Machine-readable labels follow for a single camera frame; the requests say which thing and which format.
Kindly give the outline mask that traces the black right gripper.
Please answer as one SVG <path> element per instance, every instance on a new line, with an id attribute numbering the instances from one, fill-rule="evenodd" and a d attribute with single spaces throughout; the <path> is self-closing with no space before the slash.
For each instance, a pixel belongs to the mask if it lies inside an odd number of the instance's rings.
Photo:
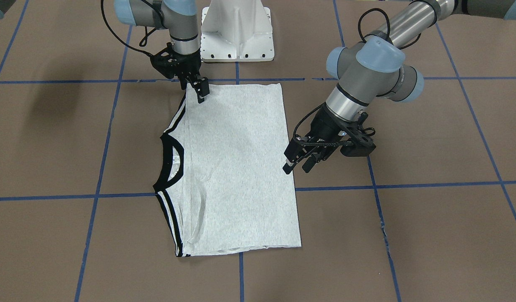
<path id="1" fill-rule="evenodd" d="M 150 62 L 154 69 L 167 79 L 171 80 L 177 77 L 182 86 L 190 83 L 197 94 L 198 103 L 204 103 L 206 96 L 210 93 L 210 88 L 209 79 L 202 77 L 199 73 L 202 65 L 200 50 L 191 54 L 180 54 L 174 50 L 172 45 L 168 45 L 154 54 L 150 58 Z"/>

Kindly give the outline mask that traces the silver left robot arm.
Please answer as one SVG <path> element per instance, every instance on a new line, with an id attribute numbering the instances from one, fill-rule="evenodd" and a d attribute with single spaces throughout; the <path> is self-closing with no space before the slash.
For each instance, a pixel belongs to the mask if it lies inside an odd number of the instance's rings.
<path id="1" fill-rule="evenodd" d="M 283 171 L 297 164 L 310 172 L 339 149 L 346 157 L 366 157 L 376 149 L 373 128 L 365 128 L 367 107 L 375 98 L 410 102 L 424 88 L 424 76 L 404 63 L 404 48 L 421 33 L 451 15 L 470 15 L 516 20 L 516 0 L 413 0 L 390 18 L 380 8 L 385 24 L 363 34 L 351 48 L 335 48 L 327 57 L 327 72 L 338 82 L 327 100 L 313 109 L 309 132 L 293 133 L 284 155 Z"/>

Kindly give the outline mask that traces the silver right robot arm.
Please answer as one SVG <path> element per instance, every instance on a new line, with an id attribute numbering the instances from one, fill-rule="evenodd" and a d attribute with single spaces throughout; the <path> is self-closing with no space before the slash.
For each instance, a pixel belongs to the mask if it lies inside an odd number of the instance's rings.
<path id="1" fill-rule="evenodd" d="M 114 10 L 121 23 L 166 29 L 169 42 L 156 54 L 135 49 L 149 57 L 155 70 L 167 79 L 176 77 L 181 89 L 190 84 L 197 94 L 198 103 L 203 103 L 210 93 L 209 82 L 200 74 L 202 65 L 201 44 L 198 29 L 198 10 L 194 0 L 115 0 Z"/>

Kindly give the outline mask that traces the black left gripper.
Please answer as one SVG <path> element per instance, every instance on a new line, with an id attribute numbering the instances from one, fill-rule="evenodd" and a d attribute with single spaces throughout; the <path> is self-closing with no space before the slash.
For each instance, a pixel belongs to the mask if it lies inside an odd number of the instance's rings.
<path id="1" fill-rule="evenodd" d="M 327 105 L 321 104 L 296 124 L 284 155 L 282 167 L 290 174 L 303 162 L 304 172 L 310 172 L 321 161 L 326 161 L 337 149 L 345 157 L 366 157 L 376 149 L 372 139 L 374 128 L 365 128 L 368 114 L 360 110 L 353 122 L 336 117 Z"/>

